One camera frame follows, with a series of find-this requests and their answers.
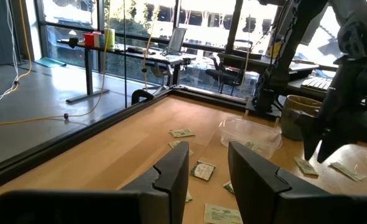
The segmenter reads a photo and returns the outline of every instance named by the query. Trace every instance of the transparent plastic bin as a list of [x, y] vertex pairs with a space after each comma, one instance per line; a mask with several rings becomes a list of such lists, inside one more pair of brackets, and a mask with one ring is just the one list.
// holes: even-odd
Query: transparent plastic bin
[[220, 123], [221, 143], [228, 147], [230, 141], [243, 145], [254, 144], [253, 150], [266, 159], [270, 159], [276, 149], [282, 146], [282, 137], [278, 130], [239, 118], [226, 118]]

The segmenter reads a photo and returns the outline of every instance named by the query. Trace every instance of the red object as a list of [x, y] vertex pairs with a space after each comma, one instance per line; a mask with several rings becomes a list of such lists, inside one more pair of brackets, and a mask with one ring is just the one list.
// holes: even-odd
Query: red object
[[94, 46], [94, 35], [93, 34], [84, 34], [85, 45], [89, 47]]

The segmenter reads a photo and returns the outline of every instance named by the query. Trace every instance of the yellow cable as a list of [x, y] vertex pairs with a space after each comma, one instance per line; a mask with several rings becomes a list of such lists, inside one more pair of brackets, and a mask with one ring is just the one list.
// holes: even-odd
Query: yellow cable
[[[31, 55], [30, 55], [30, 52], [29, 52], [29, 45], [27, 44], [26, 25], [25, 25], [23, 13], [22, 13], [23, 12], [22, 0], [20, 0], [19, 3], [21, 5], [21, 19], [22, 19], [22, 24], [23, 24], [23, 34], [24, 34], [24, 40], [26, 41], [26, 51], [27, 51], [27, 54], [29, 55], [29, 64], [30, 64], [30, 67], [29, 67], [29, 71], [26, 72], [25, 74], [19, 75], [16, 81], [19, 81], [20, 78], [28, 75], [32, 71], [32, 58], [31, 58]], [[5, 95], [15, 92], [17, 90], [17, 87], [18, 86], [19, 86], [19, 84], [15, 84], [14, 88], [11, 89], [11, 90], [9, 90], [9, 91], [7, 91], [5, 93]]]
[[[23, 8], [22, 8], [22, 0], [20, 0], [20, 2], [21, 2], [21, 15], [22, 15], [22, 18], [23, 18]], [[108, 29], [109, 28], [109, 25], [110, 25], [110, 4], [109, 4], [109, 6], [108, 6], [108, 26], [107, 26], [107, 28], [105, 28], [105, 29]], [[25, 29], [25, 22], [24, 22], [24, 20], [22, 19], [22, 23], [23, 23], [23, 28], [24, 28], [24, 37], [25, 37], [25, 42], [26, 42], [26, 49], [29, 49], [29, 47], [28, 47], [28, 41], [27, 41], [27, 37], [26, 37], [26, 29]], [[104, 57], [104, 60], [103, 60], [103, 79], [102, 79], [102, 89], [101, 89], [101, 94], [100, 94], [100, 96], [99, 96], [99, 98], [98, 98], [98, 102], [96, 102], [96, 105], [89, 111], [89, 112], [87, 112], [87, 113], [84, 113], [84, 114], [77, 114], [77, 115], [70, 115], [70, 117], [80, 117], [80, 116], [85, 116], [85, 115], [88, 115], [88, 114], [90, 114], [90, 113], [92, 113], [94, 110], [95, 110], [95, 108], [98, 106], [98, 104], [99, 104], [99, 102], [101, 101], [101, 98], [102, 98], [102, 94], [103, 94], [103, 88], [104, 88], [104, 86], [105, 86], [105, 75], [106, 75], [106, 50], [107, 50], [107, 45], [106, 45], [106, 43], [108, 42], [108, 40], [109, 40], [109, 32], [107, 33], [107, 35], [106, 35], [106, 41], [105, 41], [105, 49], [104, 49], [104, 51], [103, 51], [103, 57]], [[21, 75], [20, 77], [23, 77], [23, 76], [25, 76], [25, 75], [28, 75], [30, 73], [30, 71], [29, 72], [27, 72], [27, 73], [25, 73], [25, 74], [23, 74], [23, 75]], [[65, 118], [65, 119], [67, 119], [69, 117], [69, 115], [67, 114], [67, 117], [66, 117], [66, 114], [64, 114], [64, 115], [56, 115], [56, 116], [43, 116], [43, 117], [39, 117], [39, 118], [32, 118], [32, 119], [23, 119], [23, 120], [20, 120], [20, 121], [8, 121], [8, 122], [1, 122], [0, 123], [0, 126], [2, 126], [2, 125], [8, 125], [8, 124], [21, 124], [21, 123], [26, 123], [26, 122], [31, 122], [31, 121], [40, 121], [40, 120], [45, 120], [45, 119], [55, 119], [55, 118]]]
[[149, 35], [149, 39], [147, 40], [146, 50], [145, 50], [145, 54], [144, 54], [144, 66], [143, 66], [143, 70], [145, 71], [145, 89], [146, 89], [146, 91], [147, 91], [147, 69], [146, 69], [146, 58], [147, 58], [147, 52], [149, 51], [149, 46], [150, 46], [150, 44], [151, 44], [151, 39], [152, 39], [152, 34], [153, 34], [154, 24], [156, 23], [157, 15], [159, 15], [159, 9], [160, 9], [160, 5], [158, 5], [158, 6], [157, 6], [156, 13], [154, 14], [154, 17], [153, 17], [153, 23], [152, 23], [152, 28], [151, 28], [151, 34]]

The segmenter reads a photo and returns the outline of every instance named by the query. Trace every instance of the keyboard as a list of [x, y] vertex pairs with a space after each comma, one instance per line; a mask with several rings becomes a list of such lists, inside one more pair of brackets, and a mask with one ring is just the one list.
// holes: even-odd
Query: keyboard
[[326, 93], [331, 83], [332, 79], [330, 78], [313, 77], [303, 81], [301, 88]]

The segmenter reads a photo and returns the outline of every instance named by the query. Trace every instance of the dollar bill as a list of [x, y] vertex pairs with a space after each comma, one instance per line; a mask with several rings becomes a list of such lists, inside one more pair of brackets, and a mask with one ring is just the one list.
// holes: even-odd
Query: dollar bill
[[190, 171], [190, 175], [198, 177], [205, 181], [210, 180], [216, 166], [202, 161], [197, 161], [196, 165]]
[[257, 146], [256, 144], [252, 143], [252, 142], [246, 142], [246, 144], [244, 145], [247, 148], [253, 150], [254, 152], [260, 154], [262, 151], [262, 148], [260, 146]]
[[[169, 142], [170, 147], [173, 149], [180, 143], [180, 140]], [[193, 151], [189, 149], [189, 156], [193, 154]]]
[[233, 191], [233, 186], [232, 186], [232, 183], [231, 183], [230, 180], [228, 182], [226, 182], [225, 184], [223, 184], [223, 188], [225, 188], [226, 190], [228, 190], [232, 194], [235, 194], [235, 192]]
[[170, 133], [174, 138], [194, 136], [195, 134], [189, 129], [171, 130]]
[[348, 177], [350, 177], [354, 181], [359, 181], [359, 180], [361, 180], [365, 177], [364, 175], [357, 174], [355, 172], [350, 171], [348, 168], [346, 168], [343, 164], [341, 164], [339, 162], [333, 162], [330, 165], [332, 167], [336, 168], [337, 170], [339, 170], [340, 172], [342, 172], [343, 174], [347, 175]]
[[189, 190], [186, 191], [186, 199], [185, 199], [185, 202], [190, 202], [192, 200], [192, 196], [190, 195], [189, 193]]
[[319, 174], [316, 172], [315, 168], [308, 161], [303, 160], [301, 158], [294, 158], [294, 160], [295, 160], [295, 163], [297, 164], [297, 166], [300, 167], [300, 169], [303, 173], [319, 176]]
[[204, 222], [214, 224], [242, 224], [240, 212], [235, 209], [207, 204], [204, 211]]

